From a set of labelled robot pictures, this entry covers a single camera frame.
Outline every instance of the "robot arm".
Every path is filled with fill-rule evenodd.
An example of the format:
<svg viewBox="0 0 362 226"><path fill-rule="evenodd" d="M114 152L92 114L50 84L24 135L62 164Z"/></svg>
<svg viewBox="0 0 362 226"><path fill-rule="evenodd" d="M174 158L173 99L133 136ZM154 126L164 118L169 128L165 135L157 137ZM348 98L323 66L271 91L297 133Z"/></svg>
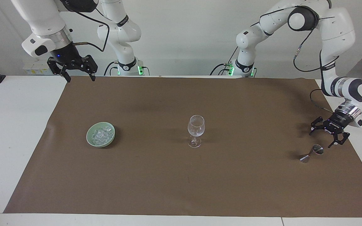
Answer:
<svg viewBox="0 0 362 226"><path fill-rule="evenodd" d="M119 74L143 74L143 62L135 57L132 47L127 44L140 39L142 32L139 26L129 19L122 0L100 0L100 2L105 16L112 20L112 23L108 23L110 27L108 43L117 55ZM101 40L105 40L107 32L108 28L104 26L100 26L97 30Z"/></svg>
<svg viewBox="0 0 362 226"><path fill-rule="evenodd" d="M311 133L317 129L333 135L333 144L343 144L349 133L343 130L348 125L362 126L362 79L339 77L336 75L335 60L353 46L356 35L347 10L332 8L330 0L282 0L260 17L260 21L237 36L240 54L233 60L234 74L250 74L255 60L255 47L266 40L284 24L294 31L318 29L322 37L320 69L322 91L327 96L345 98L326 121L321 117L311 125Z"/></svg>
<svg viewBox="0 0 362 226"><path fill-rule="evenodd" d="M66 70L74 69L88 73L92 80L95 80L94 73L97 71L97 64L92 56L81 57L79 55L65 22L59 16L54 0L11 1L32 30L32 34L22 43L23 49L30 56L38 57L50 52L52 57L48 59L47 64L54 74L63 76L67 82L70 82L71 78ZM91 1L93 2L93 0L83 0L76 4L90 6ZM73 0L67 0L65 4L69 5L71 2Z"/></svg>

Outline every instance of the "brown surface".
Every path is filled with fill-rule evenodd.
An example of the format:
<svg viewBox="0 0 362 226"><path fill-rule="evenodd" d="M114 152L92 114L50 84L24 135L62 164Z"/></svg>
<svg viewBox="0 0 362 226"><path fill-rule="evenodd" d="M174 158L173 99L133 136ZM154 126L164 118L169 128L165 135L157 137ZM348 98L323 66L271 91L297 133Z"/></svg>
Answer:
<svg viewBox="0 0 362 226"><path fill-rule="evenodd" d="M329 113L305 79L73 77L4 213L362 217L362 163L350 142L308 164L296 157ZM320 93L319 104L329 106ZM187 124L204 116L203 144ZM116 128L104 149L85 140Z"/></svg>

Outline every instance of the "table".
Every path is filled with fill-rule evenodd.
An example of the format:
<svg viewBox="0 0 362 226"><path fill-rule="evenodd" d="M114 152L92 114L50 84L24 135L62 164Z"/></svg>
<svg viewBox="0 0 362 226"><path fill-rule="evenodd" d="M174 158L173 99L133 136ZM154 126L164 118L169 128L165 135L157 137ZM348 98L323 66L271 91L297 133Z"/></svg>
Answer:
<svg viewBox="0 0 362 226"><path fill-rule="evenodd" d="M52 76L9 76L0 84L0 225L358 225L362 218L226 218L190 216L108 216L71 214L1 214L33 153L65 87ZM341 103L327 97L334 109ZM362 160L362 128L348 128Z"/></svg>

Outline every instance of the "white wall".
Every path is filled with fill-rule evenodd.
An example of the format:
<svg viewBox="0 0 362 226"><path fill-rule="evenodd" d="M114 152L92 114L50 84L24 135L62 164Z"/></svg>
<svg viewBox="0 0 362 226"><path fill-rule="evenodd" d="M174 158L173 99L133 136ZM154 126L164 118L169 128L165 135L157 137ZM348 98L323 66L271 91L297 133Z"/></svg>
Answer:
<svg viewBox="0 0 362 226"><path fill-rule="evenodd" d="M257 22L277 0L124 0L129 17L142 29L142 38L131 43L135 54L155 75L204 75L226 62L236 47L235 37ZM337 72L346 75L362 59L362 1L332 0L348 9L357 34L355 45L338 60ZM9 0L0 0L0 73L21 74L22 60L30 57L21 49L21 40L30 35L28 24ZM89 14L103 19L96 12ZM61 16L74 32L74 41L89 41L102 46L96 29L99 24L77 14ZM257 77L319 78L319 72L301 73L292 59L308 32L293 32L287 25L257 47ZM306 42L297 64L303 69L319 65L321 41L315 31ZM82 56L91 54L99 65L98 75L116 59L113 50L105 53L91 46L78 47Z"/></svg>

